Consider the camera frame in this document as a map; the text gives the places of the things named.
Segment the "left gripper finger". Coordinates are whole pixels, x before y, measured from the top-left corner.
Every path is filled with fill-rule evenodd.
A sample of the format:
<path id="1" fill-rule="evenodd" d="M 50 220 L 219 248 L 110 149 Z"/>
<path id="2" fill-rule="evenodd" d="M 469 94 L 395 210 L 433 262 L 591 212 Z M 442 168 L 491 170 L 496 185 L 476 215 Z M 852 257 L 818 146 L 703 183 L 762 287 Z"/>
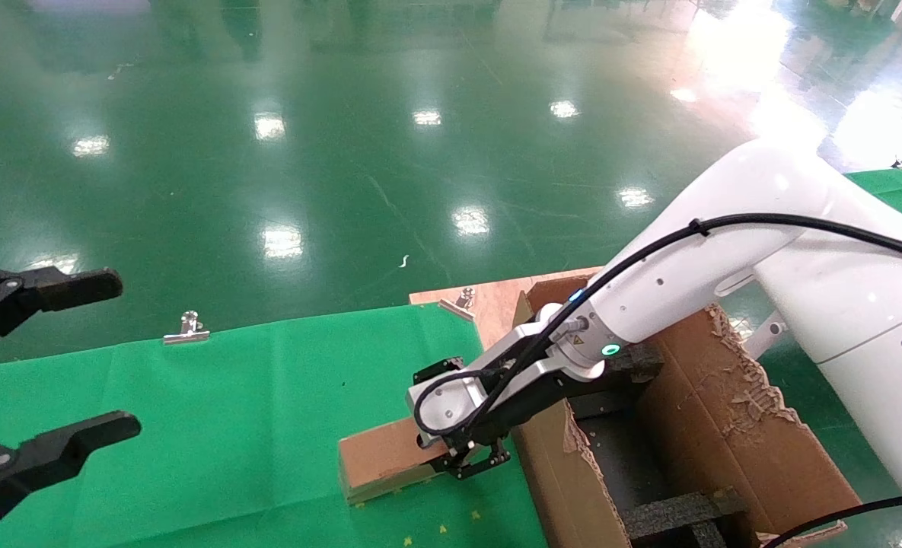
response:
<path id="1" fill-rule="evenodd" d="M 110 301 L 123 294 L 116 270 L 65 274 L 54 266 L 12 272 L 0 269 L 0 340 L 39 312 Z"/>
<path id="2" fill-rule="evenodd" d="M 114 410 L 41 433 L 18 448 L 0 444 L 0 521 L 33 493 L 74 479 L 93 452 L 141 430 L 137 416 Z"/>

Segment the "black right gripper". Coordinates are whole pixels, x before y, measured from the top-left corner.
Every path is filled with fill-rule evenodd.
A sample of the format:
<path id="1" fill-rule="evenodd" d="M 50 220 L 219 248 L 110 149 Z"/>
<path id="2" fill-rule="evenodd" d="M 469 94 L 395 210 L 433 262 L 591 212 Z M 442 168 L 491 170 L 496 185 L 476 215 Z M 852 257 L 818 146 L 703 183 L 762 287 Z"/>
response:
<path id="1" fill-rule="evenodd" d="M 460 371 L 463 367 L 461 356 L 443 358 L 418 370 L 413 375 L 413 385 L 430 381 L 446 372 Z M 479 417 L 471 430 L 448 436 L 450 447 L 454 450 L 448 452 L 447 474 L 464 481 L 509 462 L 512 454 L 503 438 L 534 414 L 568 397 L 573 388 L 575 381 L 567 374 L 551 372 L 521 388 L 517 394 L 499 397 L 495 406 Z"/>

